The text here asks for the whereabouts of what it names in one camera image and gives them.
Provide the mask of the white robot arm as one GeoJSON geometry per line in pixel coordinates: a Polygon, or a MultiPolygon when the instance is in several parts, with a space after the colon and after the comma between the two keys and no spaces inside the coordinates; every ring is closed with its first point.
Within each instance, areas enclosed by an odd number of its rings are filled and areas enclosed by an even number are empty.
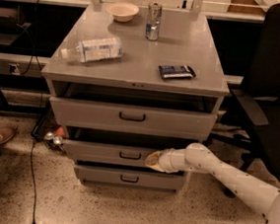
{"type": "Polygon", "coordinates": [[[248,207],[264,219],[264,224],[280,224],[280,188],[242,172],[221,161],[206,146],[196,142],[184,149],[155,151],[145,165],[161,173],[204,172],[216,178],[248,207]]]}

